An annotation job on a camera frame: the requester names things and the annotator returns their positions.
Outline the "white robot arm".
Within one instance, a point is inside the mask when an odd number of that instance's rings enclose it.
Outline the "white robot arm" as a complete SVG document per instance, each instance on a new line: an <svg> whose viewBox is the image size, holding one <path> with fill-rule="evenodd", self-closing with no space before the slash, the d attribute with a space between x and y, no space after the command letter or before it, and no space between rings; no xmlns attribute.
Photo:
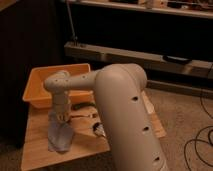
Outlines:
<svg viewBox="0 0 213 171"><path fill-rule="evenodd" d="M112 64L72 76L58 71L47 77L44 88L52 96L57 119L68 120L70 90L91 90L117 171L169 171L142 91L147 76L137 64Z"/></svg>

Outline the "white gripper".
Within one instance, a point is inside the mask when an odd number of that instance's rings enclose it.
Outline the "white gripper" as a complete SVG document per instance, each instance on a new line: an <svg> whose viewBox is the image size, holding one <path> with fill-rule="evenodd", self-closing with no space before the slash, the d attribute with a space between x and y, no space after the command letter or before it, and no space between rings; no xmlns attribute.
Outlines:
<svg viewBox="0 0 213 171"><path fill-rule="evenodd" d="M54 104L53 110L60 122L68 122L70 120L71 103Z"/></svg>

